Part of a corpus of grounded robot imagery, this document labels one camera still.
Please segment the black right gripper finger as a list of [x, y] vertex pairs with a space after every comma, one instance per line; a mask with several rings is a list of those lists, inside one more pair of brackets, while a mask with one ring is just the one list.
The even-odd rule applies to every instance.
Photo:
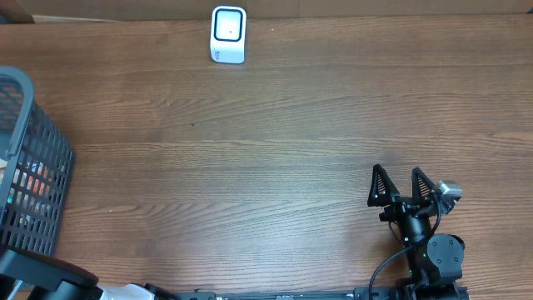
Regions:
[[424, 174], [424, 172], [415, 167], [411, 172], [411, 189], [412, 197], [416, 203], [422, 203], [426, 200], [435, 184]]
[[397, 202], [400, 196], [396, 186], [387, 175], [385, 168], [380, 164], [374, 165], [367, 206], [386, 207]]

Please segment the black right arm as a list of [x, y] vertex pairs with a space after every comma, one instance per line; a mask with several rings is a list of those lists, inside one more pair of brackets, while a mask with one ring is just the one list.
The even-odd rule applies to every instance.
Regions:
[[[369, 207], [380, 207], [379, 218], [388, 226], [402, 250], [382, 262], [371, 275], [366, 297], [376, 299], [468, 299], [466, 287], [456, 281], [462, 278], [465, 242], [453, 234], [438, 234], [442, 218], [461, 200], [462, 189], [454, 181], [432, 182], [415, 167], [411, 171], [411, 195], [404, 197], [376, 164], [372, 169]], [[409, 276], [398, 279], [384, 292], [374, 288], [375, 281], [387, 265], [404, 256]]]

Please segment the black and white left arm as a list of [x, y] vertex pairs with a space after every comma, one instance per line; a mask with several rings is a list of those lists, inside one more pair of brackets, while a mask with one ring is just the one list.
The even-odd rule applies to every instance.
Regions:
[[32, 287], [29, 299], [156, 300], [179, 297], [151, 284], [107, 286], [93, 273], [54, 257], [15, 247], [1, 247], [1, 298], [14, 299], [22, 286]]

